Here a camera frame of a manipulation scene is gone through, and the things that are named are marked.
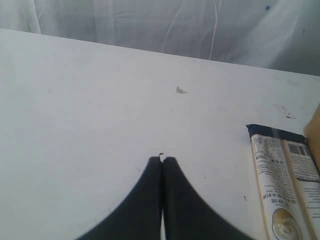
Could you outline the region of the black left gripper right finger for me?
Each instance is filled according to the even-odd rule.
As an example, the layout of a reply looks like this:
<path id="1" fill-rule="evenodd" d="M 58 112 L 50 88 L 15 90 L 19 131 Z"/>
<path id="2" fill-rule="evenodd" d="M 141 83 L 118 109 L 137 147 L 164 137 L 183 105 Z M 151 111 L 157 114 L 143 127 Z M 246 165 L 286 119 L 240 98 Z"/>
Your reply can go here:
<path id="1" fill-rule="evenodd" d="M 164 227 L 167 240 L 246 240 L 194 190 L 177 160 L 162 162 Z"/>

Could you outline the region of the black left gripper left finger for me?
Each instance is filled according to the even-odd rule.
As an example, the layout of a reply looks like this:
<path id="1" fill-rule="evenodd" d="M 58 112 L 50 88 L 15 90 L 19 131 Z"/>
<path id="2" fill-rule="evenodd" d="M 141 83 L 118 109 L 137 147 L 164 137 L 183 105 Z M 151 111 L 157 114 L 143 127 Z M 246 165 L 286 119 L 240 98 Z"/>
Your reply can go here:
<path id="1" fill-rule="evenodd" d="M 126 198 L 81 240 L 159 240 L 162 222 L 162 162 L 148 159 Z"/>

